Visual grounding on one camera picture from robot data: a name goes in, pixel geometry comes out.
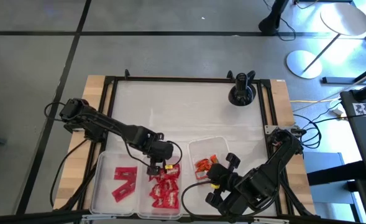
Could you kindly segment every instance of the clear plastic container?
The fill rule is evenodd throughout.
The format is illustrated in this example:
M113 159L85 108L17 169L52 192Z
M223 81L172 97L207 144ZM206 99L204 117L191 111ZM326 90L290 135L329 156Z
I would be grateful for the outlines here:
M138 157L147 164L149 159L145 156ZM174 164L180 156L172 156L167 164ZM137 177L135 191L116 202L112 192L126 183L126 180L114 180L116 167L137 167ZM178 209L174 208L153 208L154 199L150 196L152 187L157 183L156 180L149 182L147 167L140 162L132 159L127 154L105 151L98 158L96 175L94 178L93 199L90 204L92 214L131 216L137 213L140 218L159 219L159 220L177 220L181 214L181 191L182 189L182 170L183 164L180 161L180 175L177 180L178 185Z
M180 156L172 156L167 161L167 164L174 164L178 161ZM149 164L150 160L145 158L144 161ZM182 160L180 161L180 175L177 179L177 186L178 186L178 209L174 208L153 208L152 204L155 201L151 196L151 190L157 181L155 179L149 181L149 176L147 175L147 167L143 164L140 165L140 169L138 171L137 178L139 179L137 186L139 186L138 192L138 204L137 204L137 215L140 218L146 219L159 219L159 220L177 220L182 216L181 213L181 192L184 190L182 189L182 175L183 175L183 164Z
M135 191L120 202L115 201L112 192L127 182L126 180L114 180L115 168L137 166L138 162L127 154L112 151L100 154L94 178L93 198L90 204L92 214L131 216L134 213L137 205L137 190L139 189L137 177Z
M206 139L194 140L188 143L188 152L191 158L191 165L196 171L195 164L202 159L210 159L212 155L216 155L220 164L228 167L226 156L230 152L227 140L221 136L210 137Z

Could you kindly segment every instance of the yellow label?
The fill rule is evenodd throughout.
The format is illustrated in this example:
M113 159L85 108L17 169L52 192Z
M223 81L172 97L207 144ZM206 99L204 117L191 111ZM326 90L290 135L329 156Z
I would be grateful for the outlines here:
M213 189L219 189L220 188L220 185L216 185L216 184L210 184L210 186L213 188Z

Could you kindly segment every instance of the wooden table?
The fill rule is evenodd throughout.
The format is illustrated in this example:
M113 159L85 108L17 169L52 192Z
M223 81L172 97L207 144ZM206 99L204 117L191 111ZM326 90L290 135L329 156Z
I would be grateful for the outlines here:
M98 108L101 93L103 90L105 76L90 75L86 81L85 90L83 92L83 99L86 99L89 104ZM108 110L109 99L111 95L111 86L108 86L106 103L103 111ZM293 113L290 106L290 100L288 95L288 89L284 80L271 80L272 95L274 100L275 111L277 114L278 125L291 126L295 123ZM268 105L267 91L263 88L263 97L265 103L265 110L267 120L271 121L271 113ZM73 149L83 140L83 132L73 133L69 150ZM54 203L54 209L63 206L66 201L71 197L75 190L82 182L86 161L88 158L90 142L84 143L79 150L74 152L65 161L65 165L62 171L60 185L58 186L57 195ZM99 148L96 149L94 161L97 160ZM304 168L304 161L301 155L294 156L292 160L286 166L286 172L288 174L289 185L296 194L301 203L313 214L315 214L315 208L313 205L313 199L311 197L311 191L307 180L306 169ZM93 181L89 185L83 208L89 208L91 195L93 192ZM283 189L280 190L281 208L282 212L287 214L287 206L285 194Z

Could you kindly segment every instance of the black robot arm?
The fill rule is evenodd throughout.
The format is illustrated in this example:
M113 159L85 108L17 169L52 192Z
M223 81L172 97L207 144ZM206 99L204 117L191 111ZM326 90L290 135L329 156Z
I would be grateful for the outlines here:
M155 164L170 159L173 154L173 144L164 142L162 133L155 133L143 126L126 125L112 119L92 108L86 100L69 99L60 112L60 117L66 123L65 127L83 128L85 138L100 141L104 130L120 137L132 148L149 156L151 165L147 169L149 175L159 173L160 167Z
M274 145L277 150L266 163L253 168L243 177L233 172L240 160L232 153L226 157L230 162L228 168L220 164L211 166L207 175L219 188L213 193L208 193L206 202L218 209L221 215L238 216L248 207L254 212L259 212L274 201L281 181L280 172L295 154L303 152L303 147L289 131L278 128L268 136L267 143ZM230 191L230 194L222 199L221 193L225 190ZM308 212L302 212L302 214L310 215Z

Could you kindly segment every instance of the white round table base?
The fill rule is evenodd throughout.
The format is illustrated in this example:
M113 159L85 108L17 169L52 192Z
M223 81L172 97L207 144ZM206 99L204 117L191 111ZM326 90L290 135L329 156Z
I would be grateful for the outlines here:
M322 64L319 60L315 61L306 71L306 67L316 58L312 53L305 50L295 50L290 52L286 58L289 70L301 78L315 78L322 72Z

